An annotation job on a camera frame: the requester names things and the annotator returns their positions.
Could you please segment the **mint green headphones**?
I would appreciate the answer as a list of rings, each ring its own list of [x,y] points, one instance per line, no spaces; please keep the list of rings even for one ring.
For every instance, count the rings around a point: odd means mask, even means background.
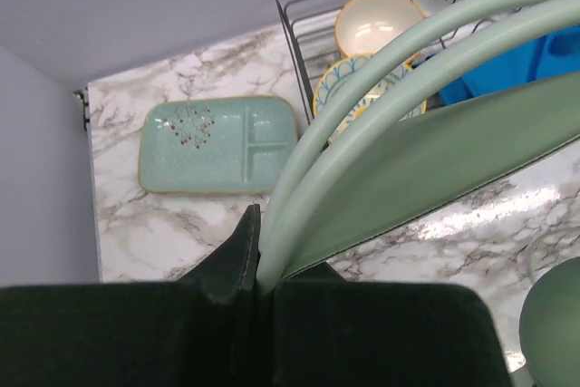
[[[475,291],[490,311],[509,386],[532,384],[520,310],[539,277],[579,254],[579,71],[421,108],[464,73],[573,25],[579,0],[462,1],[388,44],[314,120],[260,236],[271,385],[276,286],[322,264],[347,281]],[[412,72],[328,143],[402,63]]]

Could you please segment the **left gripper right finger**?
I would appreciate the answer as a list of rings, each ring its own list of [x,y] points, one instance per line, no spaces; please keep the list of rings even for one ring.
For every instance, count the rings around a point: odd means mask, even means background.
[[[509,386],[488,307],[462,285],[354,282],[328,265],[274,296],[275,386]]]

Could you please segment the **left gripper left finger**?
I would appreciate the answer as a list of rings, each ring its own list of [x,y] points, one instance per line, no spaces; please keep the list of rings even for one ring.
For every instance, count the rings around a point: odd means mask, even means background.
[[[4,386],[239,386],[250,381],[260,208],[175,281],[8,287]]]

